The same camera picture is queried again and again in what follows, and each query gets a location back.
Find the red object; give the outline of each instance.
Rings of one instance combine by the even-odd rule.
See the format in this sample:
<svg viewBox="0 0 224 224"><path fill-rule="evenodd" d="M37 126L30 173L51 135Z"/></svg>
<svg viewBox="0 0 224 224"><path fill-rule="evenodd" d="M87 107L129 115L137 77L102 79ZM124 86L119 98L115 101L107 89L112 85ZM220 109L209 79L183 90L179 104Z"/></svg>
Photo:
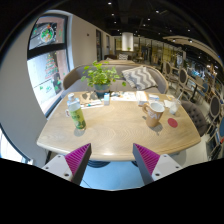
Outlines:
<svg viewBox="0 0 224 224"><path fill-rule="evenodd" d="M169 119L168 119L168 124L169 124L171 127L173 127L173 128L176 128L177 125L178 125L177 121L174 120L173 118L169 118Z"/></svg>

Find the table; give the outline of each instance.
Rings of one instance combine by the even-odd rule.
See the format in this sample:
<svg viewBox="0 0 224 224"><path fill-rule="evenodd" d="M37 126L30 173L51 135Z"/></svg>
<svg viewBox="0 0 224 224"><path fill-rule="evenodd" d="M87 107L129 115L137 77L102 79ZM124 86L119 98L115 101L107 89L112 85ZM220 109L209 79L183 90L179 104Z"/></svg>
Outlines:
<svg viewBox="0 0 224 224"><path fill-rule="evenodd" d="M201 87L202 89L204 89L204 86L202 86L202 85L200 85L199 83L197 83L196 80L195 80L194 78L192 78L191 76L189 76L189 75L188 75L188 79L190 79L191 81L193 81L193 82L196 84L196 87L194 88L193 95L192 95L192 97L191 97L191 99L190 99L190 101L191 101L192 103L195 103L196 101L194 100L194 95L195 95L195 92L196 92L198 86Z"/></svg>
<svg viewBox="0 0 224 224"><path fill-rule="evenodd" d="M134 61L132 60L119 60L119 59L114 59L114 60L102 60L102 61L99 61L98 63L102 63L102 64L107 64L105 62L109 62L108 65L116 65L116 64L135 64Z"/></svg>
<svg viewBox="0 0 224 224"><path fill-rule="evenodd" d="M75 92L78 97L84 92ZM156 94L161 100L169 100L165 94ZM91 143L92 161L135 161L133 143L140 144L161 154L177 153L201 141L196 127L182 106L176 115L165 111L160 124L149 128L146 114L137 101L112 101L109 106L83 109L87 128L80 131L70 117L65 116L67 96L58 104L47 121L37 145L47 150L68 154ZM168 118L178 122L177 128L169 126Z"/></svg>

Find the glass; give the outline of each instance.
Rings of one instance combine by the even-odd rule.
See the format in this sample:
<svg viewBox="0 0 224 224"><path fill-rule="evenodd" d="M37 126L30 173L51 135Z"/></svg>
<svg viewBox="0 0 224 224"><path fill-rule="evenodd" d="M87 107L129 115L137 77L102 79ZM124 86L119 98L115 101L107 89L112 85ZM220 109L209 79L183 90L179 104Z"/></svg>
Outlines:
<svg viewBox="0 0 224 224"><path fill-rule="evenodd" d="M178 99L172 99L172 104L170 106L170 113L175 114L178 111L178 108L180 107L181 102Z"/></svg>
<svg viewBox="0 0 224 224"><path fill-rule="evenodd" d="M66 50L52 51L27 61L31 85L44 114L60 98L68 74Z"/></svg>
<svg viewBox="0 0 224 224"><path fill-rule="evenodd" d="M29 50L60 43L65 43L65 19L53 16L40 17L32 30Z"/></svg>

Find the window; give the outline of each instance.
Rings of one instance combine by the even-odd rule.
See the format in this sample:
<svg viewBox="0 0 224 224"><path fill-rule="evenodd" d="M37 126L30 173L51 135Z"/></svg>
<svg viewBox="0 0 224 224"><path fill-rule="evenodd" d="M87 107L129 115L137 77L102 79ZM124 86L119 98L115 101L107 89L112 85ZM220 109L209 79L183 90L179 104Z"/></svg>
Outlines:
<svg viewBox="0 0 224 224"><path fill-rule="evenodd" d="M46 14L30 34L27 65L37 101L47 117L61 100L63 80L69 72L67 16Z"/></svg>
<svg viewBox="0 0 224 224"><path fill-rule="evenodd" d="M32 161L25 156L13 143L9 140L2 125L0 124L0 158L8 159L21 163L32 164Z"/></svg>

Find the sofa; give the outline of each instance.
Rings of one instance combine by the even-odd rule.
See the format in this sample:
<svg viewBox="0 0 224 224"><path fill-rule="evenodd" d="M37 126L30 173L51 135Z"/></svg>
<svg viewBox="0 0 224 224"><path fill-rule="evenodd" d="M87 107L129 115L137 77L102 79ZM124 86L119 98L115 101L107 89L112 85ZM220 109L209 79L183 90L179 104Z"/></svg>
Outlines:
<svg viewBox="0 0 224 224"><path fill-rule="evenodd" d="M81 92L81 91L94 91L93 87L90 87L87 85L87 81L84 80L81 81L82 76L86 75L86 73L83 74L84 67L87 65L81 65L76 68L74 68L72 71L70 71L63 80L63 87L64 91L62 92L61 98L64 98L69 92ZM102 67L115 67L117 70L117 74L122 74L123 70L132 69L135 67L139 67L140 64L113 64L113 65L102 65ZM143 65L147 67L147 70L150 72L154 80L156 81L158 87L150 87L148 89L145 89L143 91L149 92L149 93L162 93L165 94L168 90L168 83L165 80L164 76L158 71L157 69L148 66ZM110 86L110 91L137 91L136 88L132 88L128 82L126 82L126 86L122 85L122 82L125 81L125 78L119 78L116 80L116 82L112 82Z"/></svg>

